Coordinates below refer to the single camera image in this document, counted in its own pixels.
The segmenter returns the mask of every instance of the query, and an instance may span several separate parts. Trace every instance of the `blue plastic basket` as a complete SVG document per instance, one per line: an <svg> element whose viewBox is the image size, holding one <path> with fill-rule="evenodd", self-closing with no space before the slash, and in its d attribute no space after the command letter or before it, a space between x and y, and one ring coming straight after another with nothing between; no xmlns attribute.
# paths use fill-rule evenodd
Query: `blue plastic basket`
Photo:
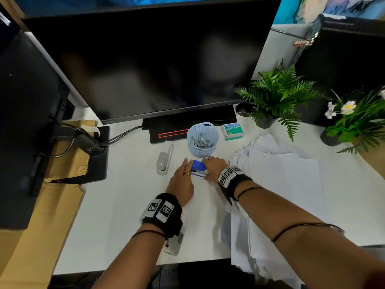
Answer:
<svg viewBox="0 0 385 289"><path fill-rule="evenodd" d="M191 145L190 140L194 136L200 136L202 138L206 138L211 140L214 143L214 146L209 149L201 149ZM216 146L218 145L219 134L215 129L214 125L210 122L203 122L201 124L196 124L192 126L187 132L187 145L189 146L190 152L192 155L198 158L204 158L210 156L214 153Z"/></svg>

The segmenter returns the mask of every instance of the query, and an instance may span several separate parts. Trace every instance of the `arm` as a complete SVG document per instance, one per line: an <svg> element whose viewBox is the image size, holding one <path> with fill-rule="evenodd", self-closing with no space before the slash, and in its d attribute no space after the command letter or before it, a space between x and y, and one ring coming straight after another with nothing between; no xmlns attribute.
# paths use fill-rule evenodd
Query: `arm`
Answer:
<svg viewBox="0 0 385 289"><path fill-rule="evenodd" d="M228 165L223 159L210 158L207 179L217 182L219 173ZM244 181L235 189L234 197L252 187ZM267 189L252 189L238 199L254 223L273 239L283 229L297 223L322 222L314 215ZM297 227L288 230L275 242L276 247L296 274L312 289L364 288L373 273L385 272L385 264L365 253L330 227Z"/></svg>
<svg viewBox="0 0 385 289"><path fill-rule="evenodd" d="M183 175L185 169L191 169L193 161L187 158L170 179L166 193L176 196L179 204L185 206L194 194L191 176ZM153 224L145 223L138 231L163 231ZM93 289L144 289L147 288L156 262L164 244L164 237L151 232L144 232L130 239L127 245L110 264Z"/></svg>

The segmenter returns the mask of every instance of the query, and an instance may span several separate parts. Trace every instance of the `floor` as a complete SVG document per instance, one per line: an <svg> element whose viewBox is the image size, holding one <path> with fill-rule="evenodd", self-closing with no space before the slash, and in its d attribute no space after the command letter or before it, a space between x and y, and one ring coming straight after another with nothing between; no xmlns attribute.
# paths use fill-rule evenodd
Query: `floor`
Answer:
<svg viewBox="0 0 385 289"><path fill-rule="evenodd" d="M53 276L49 289L91 289L103 271ZM230 259L157 266L147 289L189 288L289 289L282 282L255 281Z"/></svg>

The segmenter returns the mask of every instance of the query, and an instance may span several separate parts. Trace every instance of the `green staple box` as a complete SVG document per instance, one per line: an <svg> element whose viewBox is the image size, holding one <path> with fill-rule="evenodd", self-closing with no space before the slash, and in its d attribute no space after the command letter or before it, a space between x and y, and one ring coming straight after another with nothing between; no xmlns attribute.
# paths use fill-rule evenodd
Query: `green staple box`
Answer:
<svg viewBox="0 0 385 289"><path fill-rule="evenodd" d="M244 135L242 127L238 122L222 125L221 129L225 141L240 139Z"/></svg>

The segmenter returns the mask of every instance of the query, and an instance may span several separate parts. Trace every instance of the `finger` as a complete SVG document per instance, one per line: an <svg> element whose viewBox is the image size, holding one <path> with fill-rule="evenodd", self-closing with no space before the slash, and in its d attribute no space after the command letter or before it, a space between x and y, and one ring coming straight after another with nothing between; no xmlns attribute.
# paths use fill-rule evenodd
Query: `finger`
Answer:
<svg viewBox="0 0 385 289"><path fill-rule="evenodd" d="M187 165L187 157L183 160L182 165L175 171L175 175L183 175L183 171L185 170Z"/></svg>
<svg viewBox="0 0 385 289"><path fill-rule="evenodd" d="M193 164L193 160L191 159L190 162L186 165L186 167L184 168L183 171L185 171L186 169L191 170L191 168L193 167L192 164Z"/></svg>

